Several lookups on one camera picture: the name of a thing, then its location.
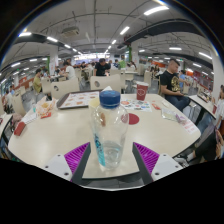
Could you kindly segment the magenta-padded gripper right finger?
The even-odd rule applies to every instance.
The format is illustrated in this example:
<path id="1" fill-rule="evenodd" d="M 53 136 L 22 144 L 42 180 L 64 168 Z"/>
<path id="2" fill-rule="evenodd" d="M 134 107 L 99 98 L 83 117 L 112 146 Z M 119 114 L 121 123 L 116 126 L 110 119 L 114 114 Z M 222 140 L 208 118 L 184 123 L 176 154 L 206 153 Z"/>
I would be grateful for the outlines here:
<path id="1" fill-rule="evenodd" d="M 168 154 L 158 154 L 136 142 L 133 143 L 132 153 L 145 185 L 182 169 Z"/>

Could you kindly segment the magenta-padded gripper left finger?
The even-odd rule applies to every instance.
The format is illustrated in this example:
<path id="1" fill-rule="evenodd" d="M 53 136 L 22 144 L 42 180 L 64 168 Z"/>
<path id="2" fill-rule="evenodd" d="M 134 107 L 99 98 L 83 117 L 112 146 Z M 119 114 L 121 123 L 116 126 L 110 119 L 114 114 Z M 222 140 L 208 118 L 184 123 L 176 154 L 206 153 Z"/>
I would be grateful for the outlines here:
<path id="1" fill-rule="evenodd" d="M 43 169 L 80 185 L 90 152 L 91 146 L 87 142 L 66 154 L 56 154 L 43 166 Z"/>

